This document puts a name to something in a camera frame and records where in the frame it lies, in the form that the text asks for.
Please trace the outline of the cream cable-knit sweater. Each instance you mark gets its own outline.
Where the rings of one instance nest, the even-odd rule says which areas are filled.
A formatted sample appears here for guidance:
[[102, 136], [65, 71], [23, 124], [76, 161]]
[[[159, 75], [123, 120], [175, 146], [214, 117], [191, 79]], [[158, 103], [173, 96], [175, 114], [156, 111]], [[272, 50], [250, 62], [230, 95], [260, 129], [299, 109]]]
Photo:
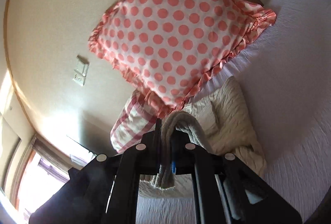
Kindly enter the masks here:
[[234, 77], [229, 77], [210, 95], [170, 113], [162, 121], [161, 166], [157, 175], [141, 175], [139, 195], [144, 198], [187, 198], [193, 194], [191, 175], [173, 175], [170, 170], [173, 131], [187, 134], [191, 143], [209, 153], [233, 153], [256, 174], [264, 175], [266, 159]]

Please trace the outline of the red white checked pillow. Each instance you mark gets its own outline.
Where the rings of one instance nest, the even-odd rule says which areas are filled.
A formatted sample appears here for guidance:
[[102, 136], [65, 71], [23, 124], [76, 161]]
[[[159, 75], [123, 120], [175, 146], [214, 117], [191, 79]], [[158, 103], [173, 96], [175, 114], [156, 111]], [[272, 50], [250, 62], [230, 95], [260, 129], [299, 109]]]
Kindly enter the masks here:
[[145, 102], [145, 96], [134, 91], [110, 131], [113, 148], [120, 154], [141, 141], [142, 136], [155, 128], [157, 116]]

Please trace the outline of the lavender textured bedspread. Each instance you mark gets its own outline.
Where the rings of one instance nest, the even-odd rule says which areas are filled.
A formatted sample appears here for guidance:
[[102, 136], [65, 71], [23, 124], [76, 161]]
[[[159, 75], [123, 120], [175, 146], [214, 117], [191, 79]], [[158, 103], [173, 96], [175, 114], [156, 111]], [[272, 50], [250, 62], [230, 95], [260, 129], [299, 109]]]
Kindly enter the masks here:
[[330, 0], [270, 0], [273, 26], [192, 98], [239, 82], [265, 181], [305, 223], [330, 223]]

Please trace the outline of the pink polka dot pillow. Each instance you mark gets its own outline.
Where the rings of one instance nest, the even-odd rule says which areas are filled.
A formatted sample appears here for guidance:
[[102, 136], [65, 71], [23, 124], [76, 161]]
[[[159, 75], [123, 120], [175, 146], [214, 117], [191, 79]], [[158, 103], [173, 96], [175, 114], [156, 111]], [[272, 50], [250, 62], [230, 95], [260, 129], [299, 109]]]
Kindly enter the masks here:
[[88, 46], [163, 118], [275, 20], [273, 10], [247, 0], [118, 0]]

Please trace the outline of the white wall switch plate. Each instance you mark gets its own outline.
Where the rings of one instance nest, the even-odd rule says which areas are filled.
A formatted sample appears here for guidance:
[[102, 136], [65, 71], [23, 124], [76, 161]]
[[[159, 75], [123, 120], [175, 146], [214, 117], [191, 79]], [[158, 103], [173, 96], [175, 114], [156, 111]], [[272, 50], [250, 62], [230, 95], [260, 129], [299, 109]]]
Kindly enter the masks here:
[[73, 70], [72, 80], [83, 87], [85, 85], [90, 62], [83, 56], [76, 57], [76, 66]]

